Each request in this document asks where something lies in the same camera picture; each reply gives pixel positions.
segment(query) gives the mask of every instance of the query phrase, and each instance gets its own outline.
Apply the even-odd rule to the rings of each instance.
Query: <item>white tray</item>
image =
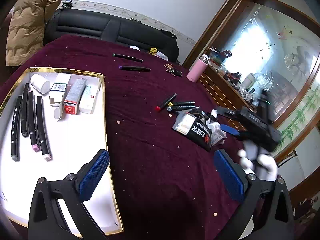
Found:
[[[73,73],[67,92],[76,78],[86,78],[87,84],[100,87],[93,113],[64,114],[63,118],[57,121],[53,115],[56,107],[50,106],[49,93],[42,95],[30,84],[30,90],[35,95],[35,104],[37,96],[41,95],[43,98],[44,122],[52,160],[47,162],[43,159],[41,151],[32,150],[30,137],[23,137],[19,126],[20,161],[15,162],[11,159],[10,133],[17,97],[23,94],[24,85],[30,81],[34,73],[44,76],[52,85],[58,72]],[[37,180],[40,177],[45,177],[48,181],[61,180],[69,173],[77,173],[100,149],[108,150],[104,76],[99,73],[69,69],[28,68],[11,88],[0,107],[0,201],[7,216],[27,227]],[[59,203],[71,232],[81,236],[64,201],[59,200]],[[123,231],[109,167],[91,199],[85,201],[84,205],[106,235]]]

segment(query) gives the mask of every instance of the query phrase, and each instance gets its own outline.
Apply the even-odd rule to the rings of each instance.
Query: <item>purple tablecloth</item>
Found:
[[[114,58],[113,53],[144,61]],[[194,100],[206,111],[215,107],[202,85],[186,78],[186,70],[183,78],[174,77],[166,72],[166,63],[131,48],[66,35],[47,44],[0,88],[2,102],[23,71],[33,66],[106,76],[108,150],[124,223],[124,233],[111,239],[214,239],[237,207],[213,164],[218,147],[206,152],[171,129],[175,117],[154,110],[173,93],[177,101]],[[121,71],[119,65],[150,67],[151,72]],[[228,136],[223,148],[235,160],[241,146]]]

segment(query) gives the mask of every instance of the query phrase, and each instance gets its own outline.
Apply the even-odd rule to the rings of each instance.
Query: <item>pink thermos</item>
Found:
[[[208,61],[210,58],[207,55],[202,55],[200,59],[197,59],[196,63],[192,67],[192,69],[189,71],[187,75],[187,79],[192,82],[197,82],[199,77],[202,75],[202,73],[205,71],[205,69],[208,66]]]

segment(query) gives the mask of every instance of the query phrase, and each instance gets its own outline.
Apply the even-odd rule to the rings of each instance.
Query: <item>pink marker cap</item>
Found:
[[[39,146],[38,146],[37,144],[32,145],[32,149],[33,149],[35,152],[37,152],[37,151],[40,150],[40,149],[39,149]]]

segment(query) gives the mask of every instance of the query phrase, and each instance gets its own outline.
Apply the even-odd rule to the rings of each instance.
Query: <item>metal bolt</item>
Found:
[[[284,180],[283,180],[282,178],[279,178],[279,179],[278,179],[278,182],[279,182],[280,184],[284,184]]]
[[[73,173],[70,173],[67,175],[67,180],[73,180],[75,178],[75,175]]]
[[[40,179],[38,179],[38,183],[42,183],[44,182],[44,177],[41,177]]]
[[[250,174],[248,175],[248,178],[249,178],[250,180],[255,180],[255,179],[257,178],[257,176],[256,176],[255,174],[253,174],[253,173],[250,173]]]

